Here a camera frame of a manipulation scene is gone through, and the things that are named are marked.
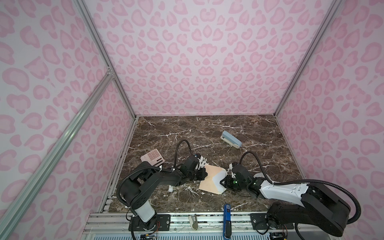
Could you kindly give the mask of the pink envelope with cream flap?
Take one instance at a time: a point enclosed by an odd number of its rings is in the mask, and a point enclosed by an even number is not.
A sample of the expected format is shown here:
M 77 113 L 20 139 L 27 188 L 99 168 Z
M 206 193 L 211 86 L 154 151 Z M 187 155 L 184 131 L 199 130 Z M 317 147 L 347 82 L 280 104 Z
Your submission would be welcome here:
M 205 165 L 205 170 L 208 175 L 200 182 L 199 189 L 221 195 L 226 188 L 220 184 L 220 181 L 227 176 L 227 171 L 224 168 L 211 165 Z

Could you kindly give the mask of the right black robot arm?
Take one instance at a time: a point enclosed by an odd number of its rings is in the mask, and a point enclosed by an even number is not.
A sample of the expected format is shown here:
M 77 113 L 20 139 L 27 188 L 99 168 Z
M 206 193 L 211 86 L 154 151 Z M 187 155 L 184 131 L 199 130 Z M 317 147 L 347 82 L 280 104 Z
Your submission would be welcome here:
M 351 207 L 319 181 L 274 182 L 265 173 L 251 174 L 236 164 L 220 184 L 229 190 L 244 190 L 252 198 L 275 200 L 267 213 L 254 221 L 256 230 L 277 229 L 287 224 L 319 227 L 329 235 L 341 237 L 348 224 Z

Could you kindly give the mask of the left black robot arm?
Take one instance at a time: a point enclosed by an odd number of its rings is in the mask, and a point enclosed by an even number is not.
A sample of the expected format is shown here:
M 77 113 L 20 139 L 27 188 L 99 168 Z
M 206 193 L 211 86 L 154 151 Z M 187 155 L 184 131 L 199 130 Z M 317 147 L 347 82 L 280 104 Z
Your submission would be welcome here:
M 143 223 L 152 223 L 155 221 L 156 211 L 149 198 L 156 188 L 162 185 L 178 187 L 188 181 L 204 180 L 208 174 L 200 167 L 200 161 L 203 159 L 200 154 L 190 155 L 180 166 L 172 169 L 142 162 L 118 184 L 117 198 Z

